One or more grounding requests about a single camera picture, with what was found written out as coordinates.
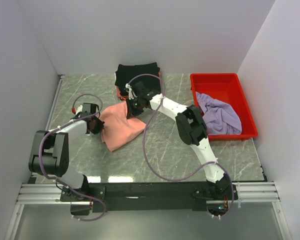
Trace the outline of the salmon pink t shirt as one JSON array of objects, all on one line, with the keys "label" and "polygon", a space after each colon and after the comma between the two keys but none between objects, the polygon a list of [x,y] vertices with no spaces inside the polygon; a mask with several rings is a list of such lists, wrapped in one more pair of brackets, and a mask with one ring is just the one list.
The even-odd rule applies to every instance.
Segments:
[{"label": "salmon pink t shirt", "polygon": [[128,108],[125,102],[107,107],[99,119],[104,122],[101,141],[113,152],[141,134],[146,124],[138,118],[127,119]]}]

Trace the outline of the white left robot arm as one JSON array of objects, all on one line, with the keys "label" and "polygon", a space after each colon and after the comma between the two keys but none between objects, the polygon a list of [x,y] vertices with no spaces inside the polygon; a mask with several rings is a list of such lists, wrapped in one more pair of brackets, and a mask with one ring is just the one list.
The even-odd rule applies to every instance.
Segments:
[{"label": "white left robot arm", "polygon": [[65,125],[35,133],[28,168],[80,194],[90,195],[88,178],[69,166],[69,143],[83,135],[100,133],[105,122],[99,119],[100,107],[95,103],[83,103],[72,112],[74,117]]}]

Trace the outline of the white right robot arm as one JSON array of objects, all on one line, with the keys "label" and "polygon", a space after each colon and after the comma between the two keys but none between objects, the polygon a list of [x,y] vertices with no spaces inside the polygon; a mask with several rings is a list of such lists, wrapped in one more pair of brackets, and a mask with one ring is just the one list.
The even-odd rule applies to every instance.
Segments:
[{"label": "white right robot arm", "polygon": [[[132,118],[143,113],[144,108],[153,110],[153,114],[145,125],[142,136],[142,151],[145,162],[150,170],[160,179],[170,182],[181,182],[191,178],[201,169],[204,169],[206,180],[212,185],[217,195],[224,198],[227,191],[231,200],[235,200],[234,186],[230,174],[218,162],[208,139],[208,128],[195,105],[182,105],[154,90],[148,90],[143,83],[132,84],[130,81],[125,85],[128,91],[126,104],[128,106],[127,118]],[[146,134],[154,116],[162,113],[174,120],[181,141],[190,146],[201,162],[201,166],[182,178],[167,178],[160,175],[150,164],[146,152]]]}]

